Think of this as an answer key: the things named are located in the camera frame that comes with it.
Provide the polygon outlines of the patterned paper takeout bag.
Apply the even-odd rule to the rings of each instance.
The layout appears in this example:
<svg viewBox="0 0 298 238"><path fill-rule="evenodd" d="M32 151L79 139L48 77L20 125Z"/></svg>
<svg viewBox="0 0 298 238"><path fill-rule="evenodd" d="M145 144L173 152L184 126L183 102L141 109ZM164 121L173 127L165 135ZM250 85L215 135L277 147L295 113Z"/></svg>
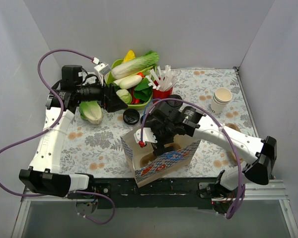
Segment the patterned paper takeout bag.
<svg viewBox="0 0 298 238"><path fill-rule="evenodd" d="M144 148L136 143L134 133L138 129L140 128L137 127L121 136L126 160L138 187L145 186L169 173L189 165L201 142L188 135L176 135L174 137L174 143L180 145L181 149L157 156L157 158L147 166L141 167L141 158L152 153L153 148L150 143Z"/></svg>

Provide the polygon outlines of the stack of white paper cups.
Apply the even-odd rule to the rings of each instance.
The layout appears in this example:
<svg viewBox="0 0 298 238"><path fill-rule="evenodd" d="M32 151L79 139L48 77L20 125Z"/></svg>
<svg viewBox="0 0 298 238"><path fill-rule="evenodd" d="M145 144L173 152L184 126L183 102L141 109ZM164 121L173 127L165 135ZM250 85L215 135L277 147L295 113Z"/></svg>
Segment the stack of white paper cups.
<svg viewBox="0 0 298 238"><path fill-rule="evenodd" d="M215 114L219 114L224 107L232 100L232 92L224 87L218 88L212 97L210 108Z"/></svg>

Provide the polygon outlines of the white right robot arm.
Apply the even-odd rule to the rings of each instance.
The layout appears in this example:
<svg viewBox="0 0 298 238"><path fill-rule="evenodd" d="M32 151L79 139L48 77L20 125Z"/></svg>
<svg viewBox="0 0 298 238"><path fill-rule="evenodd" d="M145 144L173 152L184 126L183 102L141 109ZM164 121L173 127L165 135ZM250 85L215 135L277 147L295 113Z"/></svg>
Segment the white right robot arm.
<svg viewBox="0 0 298 238"><path fill-rule="evenodd" d="M158 100L143 117L135 139L141 147L150 142L157 156L167 152L165 144L176 135L188 135L211 142L235 154L238 165L220 172L214 185L206 189L212 196L226 197L233 190L241 190L246 183L269 183L277 159L277 141L243 134L220 124L204 109L181 99Z"/></svg>

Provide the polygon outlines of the black paper coffee cup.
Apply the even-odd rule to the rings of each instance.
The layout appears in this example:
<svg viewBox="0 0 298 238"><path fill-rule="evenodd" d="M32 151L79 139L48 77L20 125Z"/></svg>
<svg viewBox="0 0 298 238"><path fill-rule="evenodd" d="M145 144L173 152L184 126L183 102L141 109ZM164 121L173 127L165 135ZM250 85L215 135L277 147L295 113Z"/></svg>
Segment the black paper coffee cup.
<svg viewBox="0 0 298 238"><path fill-rule="evenodd" d="M181 96L177 95L177 94L172 94L169 96L170 99L173 100L169 100L168 103L170 105L172 105L173 107L178 107L182 105L182 102L178 101L178 100L182 100Z"/></svg>

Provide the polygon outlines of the single brown cup carrier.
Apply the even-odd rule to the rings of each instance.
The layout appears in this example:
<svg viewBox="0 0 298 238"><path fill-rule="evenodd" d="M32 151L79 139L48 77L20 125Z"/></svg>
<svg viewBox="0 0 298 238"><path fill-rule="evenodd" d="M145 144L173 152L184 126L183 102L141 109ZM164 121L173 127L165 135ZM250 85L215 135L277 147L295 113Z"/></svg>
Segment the single brown cup carrier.
<svg viewBox="0 0 298 238"><path fill-rule="evenodd" d="M178 151L179 149L181 149L180 145L178 145L177 143L169 143L166 144L164 146L164 150L165 152L171 152L171 151ZM141 167L145 167L147 166L150 162L154 161L157 158L155 151L153 151L152 153L144 156L141 158L140 160L140 166Z"/></svg>

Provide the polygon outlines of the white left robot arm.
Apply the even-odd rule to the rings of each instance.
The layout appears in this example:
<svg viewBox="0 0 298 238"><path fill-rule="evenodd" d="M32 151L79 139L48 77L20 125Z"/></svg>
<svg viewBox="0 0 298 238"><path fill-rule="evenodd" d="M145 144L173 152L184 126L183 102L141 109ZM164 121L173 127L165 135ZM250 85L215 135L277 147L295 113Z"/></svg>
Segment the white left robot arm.
<svg viewBox="0 0 298 238"><path fill-rule="evenodd" d="M113 85L104 83L110 66L100 63L94 69L97 82L83 85L82 66L65 65L62 79L52 86L46 103L45 134L40 138L29 168L19 172L19 179L31 192L65 197L78 190L84 198L95 194L92 175L59 173L63 143L80 103L95 101L109 113L128 107L116 94Z"/></svg>

